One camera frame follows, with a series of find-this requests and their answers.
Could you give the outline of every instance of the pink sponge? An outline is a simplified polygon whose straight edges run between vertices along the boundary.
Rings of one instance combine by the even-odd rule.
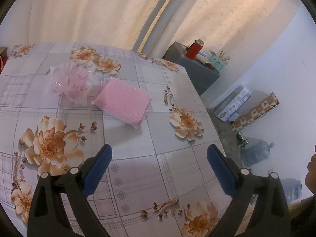
[[[142,122],[150,102],[148,93],[118,78],[111,78],[94,100],[97,107],[135,128]]]

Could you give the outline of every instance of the white wall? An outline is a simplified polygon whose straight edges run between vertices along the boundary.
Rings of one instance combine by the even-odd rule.
[[[0,25],[0,46],[10,53],[16,44],[28,44],[33,0],[16,0]]]
[[[274,169],[281,178],[302,181],[302,198],[312,193],[304,184],[316,144],[316,24],[303,4],[289,25],[226,93],[246,84],[274,92],[280,105],[250,126],[244,136],[274,142],[271,156],[252,166],[258,175]]]
[[[227,96],[222,94],[273,44],[294,17],[299,5],[300,0],[281,0],[260,26],[246,28],[223,48],[232,59],[221,70],[220,78],[202,94],[206,105],[215,107]]]

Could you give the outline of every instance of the flower print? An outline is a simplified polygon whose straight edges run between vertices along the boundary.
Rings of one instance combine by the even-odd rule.
[[[16,51],[15,56],[17,56],[17,57],[22,57],[23,55],[28,54],[28,53],[30,52],[30,50],[32,49],[33,46],[34,46],[34,45],[32,44],[32,45],[26,45],[26,46],[24,46],[24,47],[22,47],[22,48],[19,48],[19,49]]]
[[[121,207],[121,210],[124,212],[124,213],[128,213],[129,211],[130,211],[130,207],[128,206],[128,205],[123,205],[122,207]]]
[[[180,138],[187,138],[188,141],[194,140],[194,135],[203,134],[203,125],[196,120],[195,114],[185,108],[173,109],[173,115],[169,117],[170,122],[176,127],[175,134]]]
[[[219,221],[218,207],[212,202],[198,201],[196,207],[186,213],[187,222],[181,233],[183,237],[204,237]]]
[[[32,204],[33,195],[29,194],[32,189],[30,184],[25,181],[20,182],[20,189],[15,188],[11,193],[11,199],[14,200],[14,211],[16,214],[21,215],[23,223],[28,223],[30,208]]]
[[[121,178],[117,177],[114,179],[113,183],[116,185],[116,186],[121,186],[123,184],[123,181]]]
[[[119,191],[119,192],[117,193],[117,197],[118,197],[120,200],[123,200],[123,199],[126,198],[126,193],[123,192],[123,191]]]
[[[119,165],[118,164],[112,164],[111,165],[111,170],[114,173],[117,173],[119,171]]]
[[[98,66],[96,67],[96,70],[102,71],[102,72],[108,72],[109,75],[116,75],[117,70],[121,68],[121,64],[118,64],[116,60],[112,59],[106,59],[106,60],[99,60]]]
[[[96,52],[90,46],[82,46],[79,50],[71,52],[70,59],[77,64],[84,64],[85,66],[92,66],[93,62],[101,59],[101,53]]]
[[[50,120],[44,116],[35,134],[27,129],[22,135],[20,144],[26,147],[28,163],[40,165],[38,175],[43,172],[53,176],[65,174],[71,167],[83,162],[83,152],[76,148],[77,134],[72,131],[64,133],[65,128],[62,120]]]
[[[175,63],[171,62],[171,61],[166,61],[166,60],[161,59],[160,63],[158,63],[158,64],[159,65],[162,64],[162,65],[164,65],[165,67],[167,67],[170,70],[173,70],[173,71],[176,71],[176,72],[179,71],[178,66]]]

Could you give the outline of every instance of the floor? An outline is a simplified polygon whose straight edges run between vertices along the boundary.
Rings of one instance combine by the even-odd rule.
[[[236,134],[230,130],[229,122],[223,122],[217,118],[213,109],[207,109],[207,112],[217,130],[218,136],[222,142],[225,154],[228,158],[235,161],[239,168],[242,168],[240,149],[237,147]]]

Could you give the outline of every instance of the gray cabinet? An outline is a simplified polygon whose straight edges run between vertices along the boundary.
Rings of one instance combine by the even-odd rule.
[[[201,95],[219,78],[220,75],[206,68],[198,60],[190,60],[185,56],[185,53],[185,46],[179,42],[174,42],[166,51],[163,59],[183,66],[197,93]]]

